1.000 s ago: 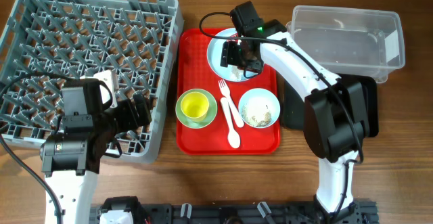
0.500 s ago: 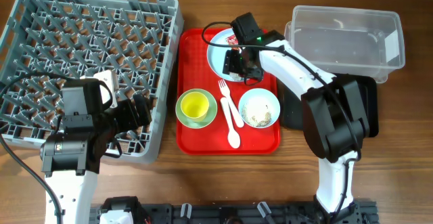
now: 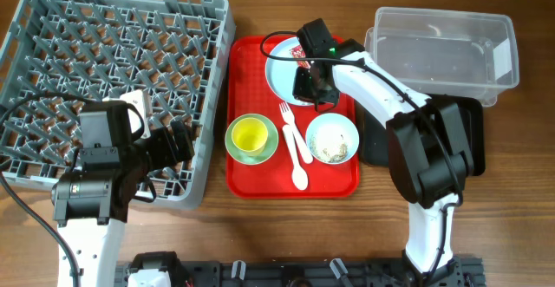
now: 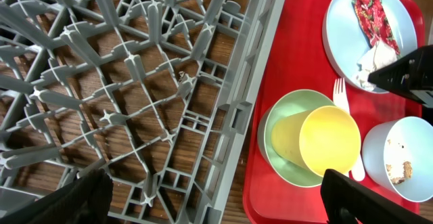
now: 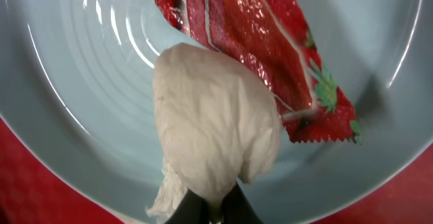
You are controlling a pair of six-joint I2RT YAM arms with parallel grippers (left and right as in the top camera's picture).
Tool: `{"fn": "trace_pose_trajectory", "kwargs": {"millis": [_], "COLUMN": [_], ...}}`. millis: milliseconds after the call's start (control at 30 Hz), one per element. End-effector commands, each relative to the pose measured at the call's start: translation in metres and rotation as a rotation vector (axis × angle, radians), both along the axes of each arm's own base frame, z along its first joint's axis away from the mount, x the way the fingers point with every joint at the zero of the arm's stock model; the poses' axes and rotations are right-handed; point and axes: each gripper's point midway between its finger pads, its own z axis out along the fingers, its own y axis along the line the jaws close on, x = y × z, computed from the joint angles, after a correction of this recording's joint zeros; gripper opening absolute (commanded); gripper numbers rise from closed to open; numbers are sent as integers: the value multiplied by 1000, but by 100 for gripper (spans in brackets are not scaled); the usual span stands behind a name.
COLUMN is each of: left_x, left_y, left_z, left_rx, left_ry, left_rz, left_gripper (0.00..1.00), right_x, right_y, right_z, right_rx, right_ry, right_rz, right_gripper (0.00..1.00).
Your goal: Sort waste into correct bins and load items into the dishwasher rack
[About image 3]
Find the green saucer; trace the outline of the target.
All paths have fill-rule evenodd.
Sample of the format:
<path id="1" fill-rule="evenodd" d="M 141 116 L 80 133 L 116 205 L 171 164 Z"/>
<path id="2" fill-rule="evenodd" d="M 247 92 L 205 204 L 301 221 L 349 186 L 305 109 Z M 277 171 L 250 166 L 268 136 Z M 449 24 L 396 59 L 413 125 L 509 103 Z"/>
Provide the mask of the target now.
<path id="1" fill-rule="evenodd" d="M 257 156 L 245 155 L 244 153 L 240 152 L 239 149 L 236 148 L 232 142 L 232 128 L 239 119 L 245 117 L 259 118 L 266 125 L 269 131 L 269 136 L 265 148 L 262 153 Z M 277 128 L 270 119 L 261 114 L 243 114 L 239 116 L 230 124 L 225 133 L 225 147 L 227 152 L 234 160 L 247 166 L 254 166 L 266 162 L 276 152 L 278 148 L 278 142 L 279 135 Z"/>

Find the red snack wrapper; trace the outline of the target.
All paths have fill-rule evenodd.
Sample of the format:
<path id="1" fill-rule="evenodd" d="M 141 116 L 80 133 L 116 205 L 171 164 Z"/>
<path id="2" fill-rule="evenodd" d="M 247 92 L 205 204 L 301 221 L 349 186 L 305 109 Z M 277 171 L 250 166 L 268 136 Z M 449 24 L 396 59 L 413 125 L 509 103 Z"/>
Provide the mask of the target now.
<path id="1" fill-rule="evenodd" d="M 290 49 L 290 55 L 291 55 L 291 57 L 297 59 L 298 67 L 306 68 L 306 69 L 310 68 L 310 63 L 309 62 L 302 61 L 302 58 L 305 58 L 305 53 L 304 53 L 303 48 L 300 44 L 298 44 L 297 46 Z"/>

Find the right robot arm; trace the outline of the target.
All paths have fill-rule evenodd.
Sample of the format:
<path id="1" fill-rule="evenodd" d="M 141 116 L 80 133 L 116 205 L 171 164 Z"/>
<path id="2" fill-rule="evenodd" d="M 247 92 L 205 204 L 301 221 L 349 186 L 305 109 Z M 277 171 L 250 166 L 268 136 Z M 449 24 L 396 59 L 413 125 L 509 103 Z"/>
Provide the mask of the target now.
<path id="1" fill-rule="evenodd" d="M 454 210 L 462 205 L 465 181 L 476 168 L 458 104 L 407 87 L 352 39 L 299 43 L 310 68 L 298 70 L 293 94 L 315 106 L 345 94 L 378 120 L 391 179 L 408 202 L 405 280 L 420 286 L 439 282 L 454 271 Z"/>

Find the light blue bowl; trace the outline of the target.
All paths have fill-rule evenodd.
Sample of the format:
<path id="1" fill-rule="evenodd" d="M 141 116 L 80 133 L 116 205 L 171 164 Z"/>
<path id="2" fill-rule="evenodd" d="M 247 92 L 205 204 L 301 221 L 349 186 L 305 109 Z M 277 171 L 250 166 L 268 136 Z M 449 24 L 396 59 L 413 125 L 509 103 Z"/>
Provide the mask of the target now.
<path id="1" fill-rule="evenodd" d="M 351 160 L 360 141 L 355 124 L 336 113 L 318 115 L 307 127 L 305 139 L 313 157 L 329 165 Z"/>

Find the rice and food scraps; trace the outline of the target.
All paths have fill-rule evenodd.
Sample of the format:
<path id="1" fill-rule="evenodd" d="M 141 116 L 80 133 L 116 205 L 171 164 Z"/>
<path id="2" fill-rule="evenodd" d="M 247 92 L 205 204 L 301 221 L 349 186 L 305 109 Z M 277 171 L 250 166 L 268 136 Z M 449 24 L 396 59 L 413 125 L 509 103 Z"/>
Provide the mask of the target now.
<path id="1" fill-rule="evenodd" d="M 322 127 L 311 135 L 310 149 L 324 163 L 340 163 L 349 154 L 348 144 L 341 128 Z"/>

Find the yellow cup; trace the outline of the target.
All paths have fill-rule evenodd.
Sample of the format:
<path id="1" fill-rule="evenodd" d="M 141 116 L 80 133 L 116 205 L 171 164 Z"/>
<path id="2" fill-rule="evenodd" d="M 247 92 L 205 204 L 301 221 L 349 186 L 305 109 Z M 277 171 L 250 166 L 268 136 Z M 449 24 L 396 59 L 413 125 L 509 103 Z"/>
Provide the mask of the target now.
<path id="1" fill-rule="evenodd" d="M 232 128 L 232 142 L 234 146 L 247 156 L 261 154 L 265 148 L 268 136 L 268 128 L 259 118 L 241 118 Z"/>

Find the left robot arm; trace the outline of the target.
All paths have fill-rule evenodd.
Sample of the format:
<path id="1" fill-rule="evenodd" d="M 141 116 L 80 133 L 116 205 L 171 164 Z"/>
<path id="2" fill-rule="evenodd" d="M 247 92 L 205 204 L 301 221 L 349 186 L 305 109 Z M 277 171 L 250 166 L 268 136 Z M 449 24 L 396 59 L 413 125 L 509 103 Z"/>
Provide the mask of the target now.
<path id="1" fill-rule="evenodd" d="M 61 176 L 52 189 L 54 220 L 62 237 L 61 286 L 111 286 L 127 223 L 148 174 L 193 158 L 193 131 L 182 121 L 132 131 L 124 101 L 92 102 L 79 114 L 82 167 Z"/>

